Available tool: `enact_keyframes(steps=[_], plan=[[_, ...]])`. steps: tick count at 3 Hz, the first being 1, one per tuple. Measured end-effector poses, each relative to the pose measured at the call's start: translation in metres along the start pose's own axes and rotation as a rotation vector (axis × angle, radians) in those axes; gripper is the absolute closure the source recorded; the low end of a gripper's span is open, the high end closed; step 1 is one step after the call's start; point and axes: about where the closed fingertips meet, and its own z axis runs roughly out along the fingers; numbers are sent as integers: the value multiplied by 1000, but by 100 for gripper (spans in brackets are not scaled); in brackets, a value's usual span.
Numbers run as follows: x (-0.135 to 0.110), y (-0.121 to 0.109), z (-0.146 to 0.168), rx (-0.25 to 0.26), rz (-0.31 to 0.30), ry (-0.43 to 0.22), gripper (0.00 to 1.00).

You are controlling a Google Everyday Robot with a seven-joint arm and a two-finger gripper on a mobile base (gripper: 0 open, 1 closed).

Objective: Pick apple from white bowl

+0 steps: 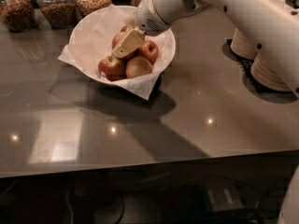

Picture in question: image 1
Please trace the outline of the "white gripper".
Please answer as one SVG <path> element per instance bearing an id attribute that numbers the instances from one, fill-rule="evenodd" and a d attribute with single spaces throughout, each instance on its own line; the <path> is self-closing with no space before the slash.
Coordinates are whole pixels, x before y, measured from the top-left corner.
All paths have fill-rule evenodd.
<path id="1" fill-rule="evenodd" d="M 177 20 L 196 15 L 207 7 L 208 4 L 201 0 L 142 0 L 136 13 L 125 19 L 125 25 L 131 28 L 124 32 L 112 54 L 124 58 L 143 45 L 145 34 L 160 35 Z"/>

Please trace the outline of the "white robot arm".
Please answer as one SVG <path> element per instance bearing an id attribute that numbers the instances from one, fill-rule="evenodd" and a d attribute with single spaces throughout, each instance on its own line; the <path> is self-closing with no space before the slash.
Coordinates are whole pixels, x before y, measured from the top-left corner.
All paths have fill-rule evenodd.
<path id="1" fill-rule="evenodd" d="M 113 49 L 122 57 L 141 45 L 141 35 L 159 35 L 179 18 L 212 5 L 221 10 L 265 58 L 293 94 L 299 90 L 299 17 L 280 0 L 143 0 L 127 23 L 133 29 Z"/>

